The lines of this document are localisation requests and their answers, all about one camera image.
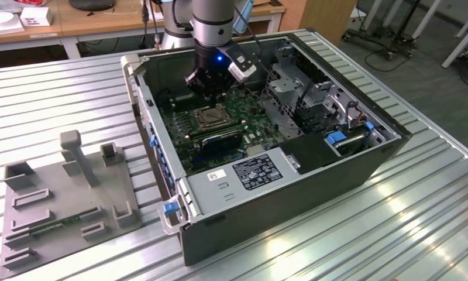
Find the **sticker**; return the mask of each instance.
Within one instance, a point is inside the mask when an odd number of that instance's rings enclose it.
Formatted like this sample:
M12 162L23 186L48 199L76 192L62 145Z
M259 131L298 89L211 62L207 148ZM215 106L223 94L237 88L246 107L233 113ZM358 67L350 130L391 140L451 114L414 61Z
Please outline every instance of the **sticker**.
M35 34L30 35L30 38L44 38L44 37L56 37L56 33L44 33L44 34Z
M249 190L257 189L283 178L267 154L233 165L233 168L243 182L245 188Z
M225 170L218 170L218 171L215 171L215 172L208 174L208 180L210 181L218 180L218 179L220 179L225 176L227 176L226 171Z

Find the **circuit board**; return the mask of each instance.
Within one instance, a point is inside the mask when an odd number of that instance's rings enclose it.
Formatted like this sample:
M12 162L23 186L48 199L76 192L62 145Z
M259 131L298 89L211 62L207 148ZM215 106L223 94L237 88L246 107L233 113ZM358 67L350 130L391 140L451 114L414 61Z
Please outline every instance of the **circuit board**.
M285 141L261 107L261 97L254 92L234 90L215 108L162 112L162 117L188 175L243 159L250 156L249 148L257 146L269 150ZM206 140L230 132L242 136L238 149L214 156L202 155Z

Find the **power supply label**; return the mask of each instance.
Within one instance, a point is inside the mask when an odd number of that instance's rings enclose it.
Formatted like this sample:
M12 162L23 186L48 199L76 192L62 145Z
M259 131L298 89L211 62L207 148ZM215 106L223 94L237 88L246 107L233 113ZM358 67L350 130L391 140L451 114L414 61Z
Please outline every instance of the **power supply label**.
M233 165L233 168L249 190L283 178L267 154Z

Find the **blue latch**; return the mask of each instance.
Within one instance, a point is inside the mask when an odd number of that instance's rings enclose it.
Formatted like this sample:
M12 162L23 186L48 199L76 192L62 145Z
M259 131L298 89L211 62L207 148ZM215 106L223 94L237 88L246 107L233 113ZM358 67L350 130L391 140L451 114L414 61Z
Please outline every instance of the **blue latch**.
M343 132L333 132L329 135L329 142L334 145L335 143L343 141L345 139L347 139L346 135L343 134Z
M367 121L366 127L371 131L375 128L375 125L370 121Z
M179 210L180 210L180 206L179 206L178 201L174 201L171 203L166 203L166 205L163 205L164 215L171 215L171 214L179 212Z
M158 139L156 139L156 135L151 136L151 142L150 142L151 146L158 146Z

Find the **aluminum extrusion table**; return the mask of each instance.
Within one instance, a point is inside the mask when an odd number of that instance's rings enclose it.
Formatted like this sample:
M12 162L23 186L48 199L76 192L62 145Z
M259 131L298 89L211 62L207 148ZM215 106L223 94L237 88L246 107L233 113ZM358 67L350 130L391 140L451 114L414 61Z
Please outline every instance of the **aluminum extrusion table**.
M3 166L60 161L66 128L80 130L86 153L104 142L126 148L144 220L18 280L468 280L468 150L323 37L297 34L415 135L363 186L192 267L155 211L122 54L0 69L0 245Z

